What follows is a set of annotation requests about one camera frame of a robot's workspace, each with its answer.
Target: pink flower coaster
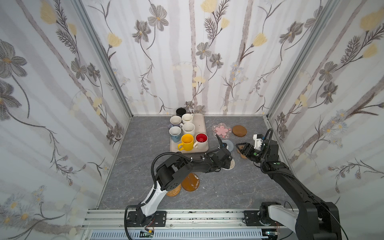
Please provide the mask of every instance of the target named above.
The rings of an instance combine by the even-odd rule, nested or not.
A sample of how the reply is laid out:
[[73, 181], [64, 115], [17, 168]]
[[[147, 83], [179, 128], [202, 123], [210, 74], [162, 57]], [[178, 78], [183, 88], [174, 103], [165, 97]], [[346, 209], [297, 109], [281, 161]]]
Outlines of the pink flower coaster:
[[217, 134], [223, 139], [228, 139], [229, 134], [232, 132], [232, 129], [230, 127], [227, 127], [224, 123], [214, 125], [212, 127], [212, 130], [214, 131], [214, 135]]

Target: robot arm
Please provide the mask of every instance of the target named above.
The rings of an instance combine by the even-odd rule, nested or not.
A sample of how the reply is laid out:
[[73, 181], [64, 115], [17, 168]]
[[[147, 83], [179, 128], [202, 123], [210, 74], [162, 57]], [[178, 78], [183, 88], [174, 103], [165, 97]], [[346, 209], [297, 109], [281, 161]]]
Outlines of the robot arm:
[[226, 144], [222, 143], [219, 136], [217, 136], [217, 139], [219, 148], [205, 153], [199, 160], [187, 158], [180, 152], [176, 154], [168, 153], [172, 154], [172, 156], [156, 168], [156, 175], [154, 176], [156, 188], [155, 185], [152, 186], [152, 190], [141, 203], [142, 206], [137, 209], [135, 221], [138, 225], [145, 226], [151, 222], [159, 203], [166, 193], [179, 186], [188, 174], [193, 172], [215, 172], [221, 168], [229, 169], [232, 160], [231, 153], [225, 148]]
[[278, 144], [271, 140], [271, 136], [272, 129], [268, 130], [265, 137], [261, 134], [254, 136], [256, 147], [250, 143], [239, 143], [236, 147], [248, 159], [260, 163], [260, 170], [288, 193], [299, 209], [299, 214], [277, 203], [263, 202], [259, 212], [260, 222], [280, 222], [294, 231], [300, 240], [341, 240], [337, 207], [314, 195], [292, 174], [285, 163], [279, 161]]

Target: yellow mug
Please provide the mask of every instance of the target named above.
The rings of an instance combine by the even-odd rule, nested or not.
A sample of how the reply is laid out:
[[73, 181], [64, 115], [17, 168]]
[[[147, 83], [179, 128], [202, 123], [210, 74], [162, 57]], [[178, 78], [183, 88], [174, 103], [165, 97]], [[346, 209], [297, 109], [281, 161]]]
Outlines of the yellow mug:
[[181, 137], [181, 143], [177, 145], [177, 149], [191, 151], [193, 149], [193, 136], [191, 134], [184, 134]]

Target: red mug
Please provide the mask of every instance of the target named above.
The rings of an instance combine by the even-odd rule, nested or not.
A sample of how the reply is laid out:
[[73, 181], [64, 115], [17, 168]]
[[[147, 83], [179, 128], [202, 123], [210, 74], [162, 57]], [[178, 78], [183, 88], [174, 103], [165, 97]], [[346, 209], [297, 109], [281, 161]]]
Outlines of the red mug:
[[194, 148], [204, 149], [208, 145], [208, 136], [205, 133], [198, 133], [195, 137], [196, 142], [194, 143]]

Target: mug handle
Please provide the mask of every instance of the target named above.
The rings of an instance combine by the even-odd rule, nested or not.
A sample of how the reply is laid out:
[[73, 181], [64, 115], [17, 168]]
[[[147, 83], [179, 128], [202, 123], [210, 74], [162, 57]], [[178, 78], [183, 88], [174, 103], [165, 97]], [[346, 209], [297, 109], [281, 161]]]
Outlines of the mug handle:
[[180, 143], [179, 145], [177, 145], [177, 149], [179, 149], [180, 151], [184, 149], [183, 147], [180, 149], [181, 145], [183, 145], [183, 143]]

